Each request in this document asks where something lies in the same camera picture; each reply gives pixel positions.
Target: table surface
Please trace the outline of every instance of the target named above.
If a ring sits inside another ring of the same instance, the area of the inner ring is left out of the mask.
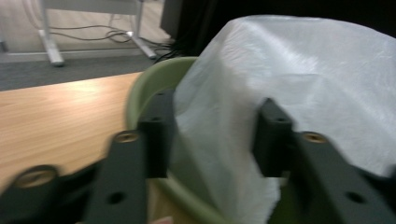
[[[110,137],[125,130],[138,76],[0,91],[0,190],[26,168],[55,164],[67,174],[105,155]]]

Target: metal table leg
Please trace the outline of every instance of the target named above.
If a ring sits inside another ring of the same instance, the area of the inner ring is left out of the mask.
[[[47,10],[44,0],[40,0],[40,10],[43,17],[43,30],[39,30],[38,33],[41,36],[43,45],[46,48],[47,54],[49,56],[50,63],[54,66],[63,66],[64,59],[58,50],[58,46],[50,35],[50,23],[48,20]]]
[[[157,58],[157,54],[154,53],[142,40],[140,40],[140,26],[142,22],[142,12],[143,12],[143,0],[136,0],[136,15],[135,15],[135,23],[133,27],[134,33],[131,38],[136,43],[136,45],[142,49],[142,51],[150,58]]]

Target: screw hole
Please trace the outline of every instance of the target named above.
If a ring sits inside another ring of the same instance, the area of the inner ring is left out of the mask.
[[[107,197],[107,202],[109,204],[117,204],[122,202],[125,199],[125,194],[122,192],[112,193],[110,196]]]
[[[346,196],[348,199],[354,203],[366,203],[366,200],[361,197],[358,193],[355,192],[347,192]]]
[[[304,134],[304,137],[306,140],[308,140],[309,142],[313,142],[313,143],[325,143],[326,139],[317,133],[306,133]]]

